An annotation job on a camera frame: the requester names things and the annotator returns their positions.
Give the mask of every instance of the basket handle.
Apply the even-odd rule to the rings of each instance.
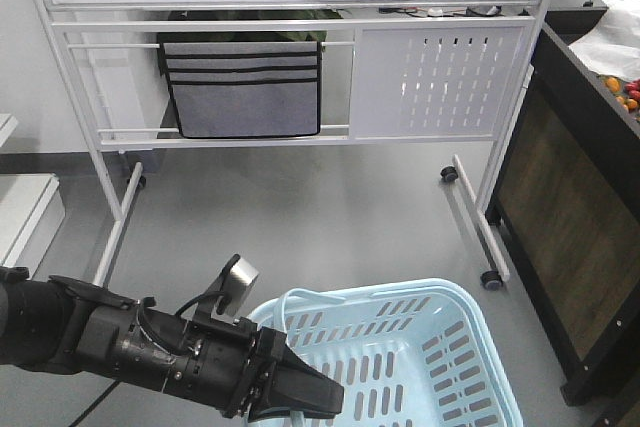
[[[314,302],[322,302],[323,304],[339,305],[344,304],[347,300],[344,297],[336,295],[322,294],[307,289],[291,289],[282,294],[273,306],[273,328],[287,333],[287,327],[284,320],[284,308],[289,297],[301,297],[303,299],[312,300]]]

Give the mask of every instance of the white paper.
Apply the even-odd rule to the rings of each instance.
[[[609,10],[569,47],[592,70],[627,82],[640,78],[640,0],[602,0]]]

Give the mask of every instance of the wooden cabinet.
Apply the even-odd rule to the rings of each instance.
[[[560,37],[603,12],[548,14],[488,212],[504,220],[569,404],[618,394],[640,366],[640,124]]]

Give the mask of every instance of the gray floor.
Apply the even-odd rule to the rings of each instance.
[[[554,0],[559,7],[584,0]],[[589,427],[602,407],[567,407],[564,378],[517,275],[499,292],[456,186],[440,168],[460,153],[477,184],[488,145],[426,144],[168,152],[148,174],[110,288],[171,311],[235,252],[261,271],[242,313],[291,287],[315,290],[441,277],[480,304],[528,427]],[[110,216],[93,175],[63,175],[67,217],[37,277],[90,280]],[[0,369],[0,426],[68,425],[108,385]],[[207,407],[122,385],[83,426],[240,425]]]

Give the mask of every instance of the white metal frame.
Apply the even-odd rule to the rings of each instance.
[[[56,59],[62,80],[65,84],[71,104],[91,159],[96,168],[105,197],[114,218],[114,224],[107,241],[105,251],[95,274],[93,283],[102,285],[108,274],[108,269],[113,261],[118,241],[123,233],[124,224],[131,210],[131,203],[135,195],[136,187],[142,174],[142,165],[136,164],[123,200],[120,201],[109,177],[102,153],[104,151],[119,150],[142,150],[153,148],[193,148],[193,147],[237,147],[237,146],[276,146],[276,145],[325,145],[325,144],[357,144],[357,143],[378,143],[378,142],[429,142],[429,141],[457,141],[457,140],[492,140],[493,148],[489,158],[487,170],[482,179],[481,187],[476,195],[464,174],[464,169],[455,159],[456,167],[461,174],[463,187],[467,192],[469,210],[474,223],[479,226],[479,233],[485,238],[490,246],[490,253],[496,260],[496,265],[504,280],[508,280],[509,271],[504,263],[492,232],[486,227],[484,212],[488,208],[491,192],[495,185],[500,164],[505,154],[508,139],[510,138],[515,117],[520,107],[521,89],[528,68],[528,61],[533,52],[538,32],[542,26],[544,14],[548,8],[550,0],[532,0],[528,6],[530,15],[528,17],[504,17],[491,19],[477,18],[439,18],[439,19],[417,19],[417,18],[354,18],[324,21],[229,21],[229,22],[166,22],[166,21],[111,21],[111,22],[61,22],[53,14],[55,10],[66,10],[66,8],[53,8],[46,0],[34,0],[38,15],[44,27],[47,39]],[[116,10],[119,6],[108,6],[111,10]],[[75,10],[103,10],[104,5],[96,6],[74,6]],[[137,8],[140,10],[155,9],[158,6],[126,6],[126,9]],[[167,5],[163,8],[185,10],[188,5]],[[167,133],[176,132],[177,129],[163,128],[139,128],[139,129],[118,129],[117,126],[103,128],[97,125],[95,115],[92,110],[91,101],[85,90],[85,86],[80,75],[80,71],[74,58],[74,51],[90,49],[157,49],[157,43],[119,43],[119,44],[88,44],[69,42],[67,34],[83,34],[91,32],[189,32],[189,31],[272,31],[272,30],[351,30],[354,32],[353,41],[345,42],[325,42],[327,47],[349,48],[356,53],[356,47],[361,40],[363,32],[368,29],[377,30],[403,30],[416,29],[429,26],[446,27],[454,26],[486,26],[500,27],[501,25],[522,26],[525,34],[518,45],[517,65],[509,73],[509,83],[513,82],[515,88],[511,88],[508,98],[505,99],[505,108],[500,112],[500,119],[496,122],[494,131],[490,136],[432,136],[432,137],[394,137],[394,138],[356,138],[349,133],[349,125],[323,125],[322,131],[315,137],[300,137],[287,139],[262,139],[262,140],[191,140],[191,139],[130,139],[120,140],[105,138],[113,134],[132,133]],[[358,72],[352,69],[352,80],[356,78]]]

